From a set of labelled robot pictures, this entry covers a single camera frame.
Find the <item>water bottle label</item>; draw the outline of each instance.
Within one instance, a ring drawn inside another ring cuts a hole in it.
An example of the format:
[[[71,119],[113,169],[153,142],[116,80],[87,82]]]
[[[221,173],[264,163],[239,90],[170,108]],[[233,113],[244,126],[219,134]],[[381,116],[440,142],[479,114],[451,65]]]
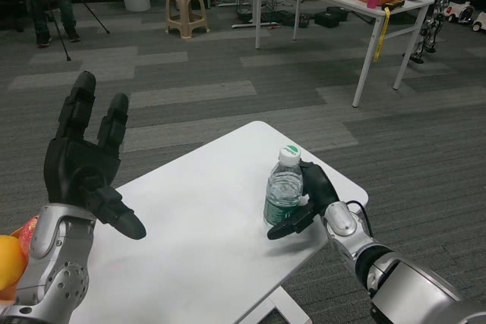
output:
[[[277,225],[283,219],[287,219],[296,208],[297,206],[278,206],[265,199],[265,220],[271,225]]]

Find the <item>table leg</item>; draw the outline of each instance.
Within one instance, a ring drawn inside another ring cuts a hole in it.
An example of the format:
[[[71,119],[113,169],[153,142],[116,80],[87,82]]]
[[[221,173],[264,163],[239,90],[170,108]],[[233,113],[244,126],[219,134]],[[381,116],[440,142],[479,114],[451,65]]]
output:
[[[297,39],[297,29],[298,21],[301,15],[301,0],[297,0],[297,5],[295,6],[295,22],[294,22],[294,41]]]
[[[413,49],[415,44],[417,43],[417,37],[420,33],[420,29],[422,24],[424,23],[425,16],[427,15],[428,6],[423,7],[418,12],[417,20],[415,21],[415,30],[413,31],[412,36],[410,37],[409,44],[407,45],[407,50],[405,52],[405,56],[403,57],[402,66],[400,66],[400,70],[398,71],[398,75],[396,75],[396,80],[393,85],[393,89],[398,90],[400,84],[402,83],[402,78],[409,64],[410,56],[412,55]]]
[[[287,294],[282,286],[279,286],[260,305],[249,313],[239,324],[258,324],[265,319],[273,309],[277,309],[288,324],[312,324],[311,318],[299,305]]]
[[[256,31],[256,39],[255,39],[255,48],[260,48],[260,29],[261,29],[261,0],[257,0],[256,4],[254,3],[254,9],[256,6],[256,12],[254,11],[253,22],[256,23],[257,31]]]
[[[363,87],[365,87],[366,77],[368,76],[368,71],[370,70],[371,62],[373,61],[373,56],[376,51],[378,41],[380,40],[380,32],[383,27],[384,17],[379,17],[374,22],[373,33],[371,34],[370,45],[368,46],[368,51],[366,52],[366,57],[364,58],[363,68],[361,69],[361,75],[359,77],[358,87],[356,88],[355,98],[352,101],[352,106],[355,108],[359,104],[359,99],[361,98],[361,93],[363,92]]]

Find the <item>stool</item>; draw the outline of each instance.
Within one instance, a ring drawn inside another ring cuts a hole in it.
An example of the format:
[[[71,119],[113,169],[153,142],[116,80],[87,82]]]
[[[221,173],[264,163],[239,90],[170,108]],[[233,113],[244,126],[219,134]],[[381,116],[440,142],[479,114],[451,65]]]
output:
[[[174,17],[170,14],[170,1],[177,3],[179,7],[179,14]],[[206,8],[204,7],[204,0],[198,0],[200,4],[201,14],[195,14],[191,8],[192,0],[167,0],[166,2],[166,33],[170,28],[177,28],[181,33],[182,39],[189,39],[192,37],[192,30],[198,27],[206,27],[206,32],[210,31],[207,25]]]

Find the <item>white desk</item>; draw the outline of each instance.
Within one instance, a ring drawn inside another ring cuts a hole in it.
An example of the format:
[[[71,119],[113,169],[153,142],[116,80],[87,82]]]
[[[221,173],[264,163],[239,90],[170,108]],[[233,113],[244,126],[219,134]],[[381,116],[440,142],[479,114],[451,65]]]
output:
[[[296,39],[297,36],[297,29],[298,29],[298,19],[299,19],[299,6],[300,1],[297,0],[296,10],[295,10],[295,25],[294,25],[294,36],[293,38]],[[383,23],[385,20],[385,12],[382,11],[380,8],[377,9],[368,9],[366,7],[366,3],[360,2],[359,0],[322,0],[325,2],[333,3],[340,7],[356,11],[361,14],[365,14],[369,17],[375,18],[374,29],[371,35],[370,44],[368,46],[368,52],[366,53],[366,58],[364,59],[363,68],[361,70],[361,76],[359,77],[358,88],[356,89],[355,98],[353,100],[352,106],[357,107],[359,104],[359,99],[361,98],[361,93],[363,91],[363,87],[365,86],[366,77],[368,75],[368,70],[370,68],[371,62],[373,60],[374,53],[377,48],[377,44],[380,38],[380,33],[383,28]],[[256,6],[254,10],[256,14],[254,14],[253,18],[257,22],[257,32],[256,32],[256,41],[255,41],[255,48],[260,48],[260,16],[261,16],[261,0],[256,1]],[[425,15],[427,14],[427,9],[430,4],[434,3],[433,0],[417,0],[415,2],[405,1],[405,5],[395,11],[392,11],[392,14],[402,13],[404,11],[410,11],[412,9],[419,8],[420,11],[417,16],[417,20],[415,21],[415,25],[410,28],[406,28],[404,30],[399,30],[394,33],[389,33],[387,35],[387,39],[400,36],[405,33],[412,33],[410,37],[409,44],[407,45],[405,56],[403,58],[402,66],[399,69],[399,73],[396,76],[395,83],[393,85],[393,89],[397,90],[402,82],[403,74],[405,73],[405,69],[407,64],[409,63],[410,55],[412,54],[413,47],[417,41],[417,36],[420,32],[421,25],[424,23]]]
[[[319,219],[269,241],[266,184],[279,148],[293,143],[253,122],[120,187],[147,228],[132,241],[96,225],[90,288],[71,324],[256,324],[277,308],[310,323],[280,284],[326,242]],[[309,152],[342,200],[368,195]]]

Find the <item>black cable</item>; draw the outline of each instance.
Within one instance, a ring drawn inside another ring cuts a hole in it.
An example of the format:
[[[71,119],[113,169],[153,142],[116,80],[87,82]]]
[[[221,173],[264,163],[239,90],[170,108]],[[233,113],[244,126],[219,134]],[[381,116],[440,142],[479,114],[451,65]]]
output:
[[[364,215],[364,220],[366,221],[366,225],[368,227],[368,232],[370,234],[370,237],[373,237],[374,235],[373,235],[373,231],[371,230],[370,219],[368,218],[368,214],[366,213],[365,207],[356,200],[351,200],[346,203],[346,205],[351,205],[351,204],[356,204],[361,208],[361,211],[363,212]]]

